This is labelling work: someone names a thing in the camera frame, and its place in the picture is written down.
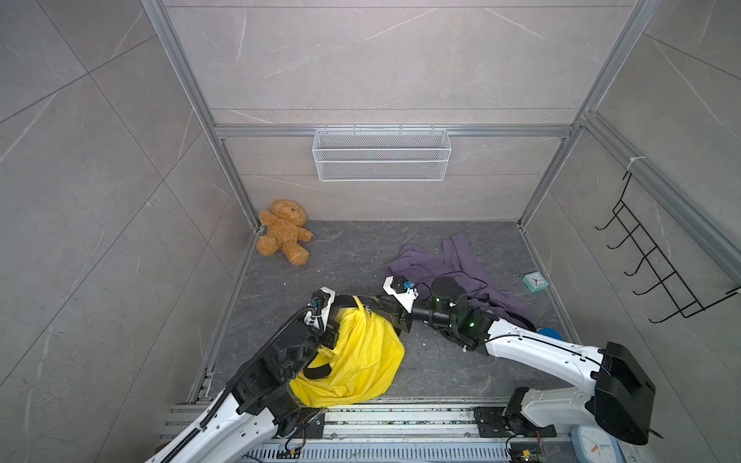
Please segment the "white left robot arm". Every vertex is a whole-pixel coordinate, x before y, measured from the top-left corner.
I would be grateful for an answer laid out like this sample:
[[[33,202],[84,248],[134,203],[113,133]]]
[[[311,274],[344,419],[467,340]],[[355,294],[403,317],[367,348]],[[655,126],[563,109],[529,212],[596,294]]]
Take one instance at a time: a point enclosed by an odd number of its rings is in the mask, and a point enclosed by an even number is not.
[[[248,451],[297,429],[301,407],[289,384],[322,347],[334,347],[337,311],[312,304],[288,322],[227,382],[217,399],[150,462],[237,462]]]

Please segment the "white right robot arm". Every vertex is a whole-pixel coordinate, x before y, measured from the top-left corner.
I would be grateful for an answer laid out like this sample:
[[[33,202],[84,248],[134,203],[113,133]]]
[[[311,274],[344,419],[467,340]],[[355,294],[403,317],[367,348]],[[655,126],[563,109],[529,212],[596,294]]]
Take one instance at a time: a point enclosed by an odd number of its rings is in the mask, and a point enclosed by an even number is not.
[[[452,277],[435,279],[426,301],[403,276],[387,278],[383,290],[367,306],[395,329],[407,332],[413,322],[424,322],[465,351],[515,361],[567,382],[548,391],[516,389],[504,412],[511,433],[596,424],[625,443],[648,443],[656,388],[627,347],[577,345],[517,326],[471,307]]]

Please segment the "yellow trousers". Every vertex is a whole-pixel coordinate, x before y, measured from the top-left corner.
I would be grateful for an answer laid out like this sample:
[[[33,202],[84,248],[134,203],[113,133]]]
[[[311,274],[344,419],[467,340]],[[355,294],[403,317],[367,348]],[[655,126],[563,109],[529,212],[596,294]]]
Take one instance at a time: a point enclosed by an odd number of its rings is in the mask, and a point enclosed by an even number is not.
[[[339,343],[322,347],[289,387],[312,408],[353,405],[385,394],[403,362],[405,349],[386,319],[364,309],[340,312]]]

